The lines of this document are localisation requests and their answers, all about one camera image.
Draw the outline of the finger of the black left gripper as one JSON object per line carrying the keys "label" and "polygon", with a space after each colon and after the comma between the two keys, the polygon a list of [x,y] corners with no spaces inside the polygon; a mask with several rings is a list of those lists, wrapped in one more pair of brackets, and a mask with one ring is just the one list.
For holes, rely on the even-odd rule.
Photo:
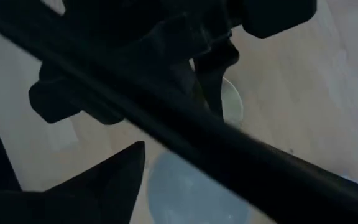
{"label": "finger of the black left gripper", "polygon": [[230,39],[214,44],[211,50],[195,58],[195,73],[212,113],[223,118],[221,90],[226,70],[237,63],[239,51]]}

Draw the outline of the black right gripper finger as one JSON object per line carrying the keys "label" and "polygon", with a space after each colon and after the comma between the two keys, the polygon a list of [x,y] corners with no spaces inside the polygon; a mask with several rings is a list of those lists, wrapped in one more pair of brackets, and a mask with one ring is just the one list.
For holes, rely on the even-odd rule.
{"label": "black right gripper finger", "polygon": [[44,192],[0,190],[0,223],[129,223],[144,164],[137,141]]}

